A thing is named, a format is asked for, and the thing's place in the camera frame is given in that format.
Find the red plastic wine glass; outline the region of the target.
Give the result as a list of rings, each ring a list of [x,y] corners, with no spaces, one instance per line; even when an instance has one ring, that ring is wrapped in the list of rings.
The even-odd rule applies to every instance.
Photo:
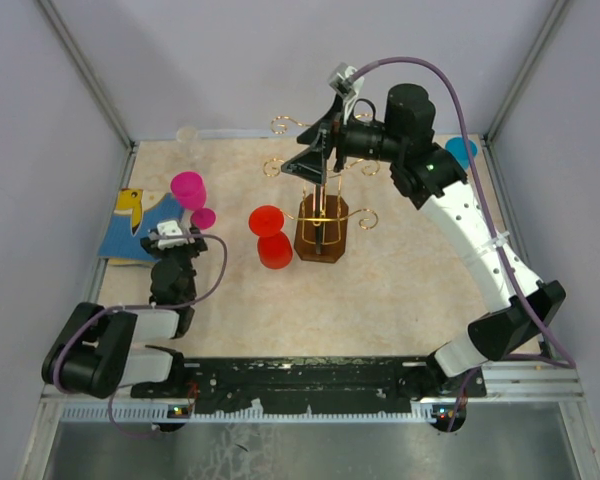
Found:
[[[272,270],[287,267],[293,258],[290,240],[283,231],[284,221],[282,211],[272,205],[257,207],[248,220],[251,232],[258,237],[260,262]]]

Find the clear wine glass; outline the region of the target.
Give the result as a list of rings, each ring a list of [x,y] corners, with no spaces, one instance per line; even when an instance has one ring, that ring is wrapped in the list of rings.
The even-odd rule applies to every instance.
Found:
[[[199,150],[199,135],[195,127],[180,127],[176,133],[176,141],[184,158],[194,159],[196,157]]]

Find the magenta plastic wine glass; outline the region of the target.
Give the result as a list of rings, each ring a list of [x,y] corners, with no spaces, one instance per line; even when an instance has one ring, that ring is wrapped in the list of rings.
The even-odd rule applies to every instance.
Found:
[[[191,212],[190,221],[199,230],[208,230],[216,222],[216,213],[206,207],[207,190],[202,176],[195,171],[177,174],[170,183],[178,203]]]

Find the cyan plastic wine glass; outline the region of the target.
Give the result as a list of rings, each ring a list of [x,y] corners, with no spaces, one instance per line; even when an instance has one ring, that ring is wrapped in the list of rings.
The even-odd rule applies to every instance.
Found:
[[[476,160],[478,154],[478,147],[472,140],[469,141],[469,148],[466,148],[461,136],[452,137],[446,141],[444,148],[464,171],[472,169],[472,160]]]

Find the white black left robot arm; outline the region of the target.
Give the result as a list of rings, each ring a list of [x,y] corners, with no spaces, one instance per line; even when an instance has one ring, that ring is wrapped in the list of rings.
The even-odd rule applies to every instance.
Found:
[[[157,259],[150,272],[149,303],[110,308],[79,303],[43,360],[45,384],[107,398],[122,383],[134,343],[187,332],[198,300],[192,260],[208,250],[205,240],[184,240],[160,250],[145,238],[143,245]]]

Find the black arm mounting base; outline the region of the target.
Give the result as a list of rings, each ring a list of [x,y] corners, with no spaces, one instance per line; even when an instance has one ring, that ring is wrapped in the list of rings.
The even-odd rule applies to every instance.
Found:
[[[245,413],[261,406],[280,418],[412,414],[430,398],[440,430],[459,429],[451,411],[483,398],[482,371],[443,379],[424,357],[184,358],[168,378],[132,387],[138,399],[184,398],[197,414]]]

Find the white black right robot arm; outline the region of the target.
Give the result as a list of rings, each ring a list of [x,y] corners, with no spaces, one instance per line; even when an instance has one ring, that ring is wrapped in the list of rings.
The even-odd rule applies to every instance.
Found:
[[[434,142],[436,109],[426,89],[416,84],[392,87],[383,120],[359,121],[355,100],[335,97],[318,121],[297,139],[304,151],[282,164],[285,174],[316,186],[348,158],[386,162],[399,193],[447,236],[476,283],[486,314],[463,333],[431,353],[423,369],[428,387],[450,395],[462,374],[499,361],[540,334],[562,306],[566,292],[558,281],[545,282],[488,225],[465,171]]]

